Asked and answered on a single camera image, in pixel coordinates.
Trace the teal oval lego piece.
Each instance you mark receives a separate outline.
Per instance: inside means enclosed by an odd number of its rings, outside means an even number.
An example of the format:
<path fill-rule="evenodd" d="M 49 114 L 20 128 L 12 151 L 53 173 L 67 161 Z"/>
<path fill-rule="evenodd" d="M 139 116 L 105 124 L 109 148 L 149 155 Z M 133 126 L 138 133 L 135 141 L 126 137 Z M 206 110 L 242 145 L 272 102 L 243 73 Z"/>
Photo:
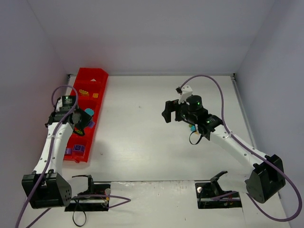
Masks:
<path fill-rule="evenodd" d="M 90 115 L 90 116 L 94 116 L 94 114 L 95 114 L 94 110 L 91 109 L 91 108 L 85 109 L 85 112 L 86 112 L 88 115 Z"/>

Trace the yellow blue green lego stack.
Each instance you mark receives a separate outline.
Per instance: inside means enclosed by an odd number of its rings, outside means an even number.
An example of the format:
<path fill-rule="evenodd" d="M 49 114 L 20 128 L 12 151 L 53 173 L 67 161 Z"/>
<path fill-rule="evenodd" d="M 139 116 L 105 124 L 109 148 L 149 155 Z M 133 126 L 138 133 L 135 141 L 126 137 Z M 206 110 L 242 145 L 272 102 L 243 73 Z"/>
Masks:
<path fill-rule="evenodd" d="M 200 133 L 197 131 L 197 129 L 196 129 L 196 126 L 194 126 L 194 125 L 189 125 L 189 128 L 190 128 L 190 131 L 191 131 L 191 134 L 197 134 L 197 135 L 199 135 Z"/>

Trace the yellow black striped lego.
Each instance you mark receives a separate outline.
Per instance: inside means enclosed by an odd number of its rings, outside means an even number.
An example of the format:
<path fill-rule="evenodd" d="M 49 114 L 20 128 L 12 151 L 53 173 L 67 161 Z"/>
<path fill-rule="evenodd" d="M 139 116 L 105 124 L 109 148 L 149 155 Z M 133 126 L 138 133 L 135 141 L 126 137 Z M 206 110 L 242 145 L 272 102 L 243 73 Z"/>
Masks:
<path fill-rule="evenodd" d="M 79 89 L 79 94 L 81 96 L 85 96 L 85 97 L 89 97 L 89 92 L 88 91 L 85 91 L 85 90 L 82 90 L 82 89 Z"/>

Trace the purple yellow striped lego stack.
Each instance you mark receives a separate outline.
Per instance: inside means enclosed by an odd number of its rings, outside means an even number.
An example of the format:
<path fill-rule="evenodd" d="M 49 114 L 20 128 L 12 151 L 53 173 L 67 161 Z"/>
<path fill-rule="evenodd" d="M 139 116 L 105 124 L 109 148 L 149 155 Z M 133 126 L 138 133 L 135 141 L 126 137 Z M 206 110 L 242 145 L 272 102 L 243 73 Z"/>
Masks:
<path fill-rule="evenodd" d="M 94 126 L 95 126 L 95 122 L 94 121 L 90 121 L 89 123 L 88 123 L 88 128 L 90 128 L 90 129 L 92 129 L 92 128 L 94 128 Z"/>

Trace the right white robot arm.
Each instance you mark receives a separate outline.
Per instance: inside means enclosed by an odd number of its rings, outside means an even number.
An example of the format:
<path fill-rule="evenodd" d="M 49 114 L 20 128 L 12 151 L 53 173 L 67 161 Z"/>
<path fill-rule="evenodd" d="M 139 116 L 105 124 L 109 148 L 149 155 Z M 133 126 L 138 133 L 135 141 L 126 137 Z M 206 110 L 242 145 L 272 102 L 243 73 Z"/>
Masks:
<path fill-rule="evenodd" d="M 255 154 L 250 153 L 250 145 L 241 140 L 236 141 L 233 134 L 225 129 L 223 121 L 203 107 L 199 95 L 191 95 L 184 103 L 167 101 L 162 112 L 165 122 L 171 122 L 172 112 L 177 122 L 194 125 L 201 138 L 220 146 L 245 167 L 245 172 L 241 174 L 221 171 L 213 177 L 212 182 L 221 188 L 219 193 L 229 190 L 244 192 L 257 202 L 265 203 L 285 186 L 281 158 L 258 150 L 254 151 Z"/>

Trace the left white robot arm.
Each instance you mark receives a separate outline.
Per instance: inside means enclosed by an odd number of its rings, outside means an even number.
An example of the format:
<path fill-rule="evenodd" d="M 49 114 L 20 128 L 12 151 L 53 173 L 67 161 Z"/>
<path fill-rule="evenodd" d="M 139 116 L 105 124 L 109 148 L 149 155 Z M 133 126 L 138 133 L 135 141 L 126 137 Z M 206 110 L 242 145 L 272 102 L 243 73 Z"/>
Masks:
<path fill-rule="evenodd" d="M 60 97 L 49 116 L 46 142 L 31 174 L 24 175 L 22 187 L 33 209 L 66 207 L 74 197 L 74 184 L 62 176 L 67 144 L 72 136 L 85 135 L 93 118 L 78 106 L 77 96 Z"/>

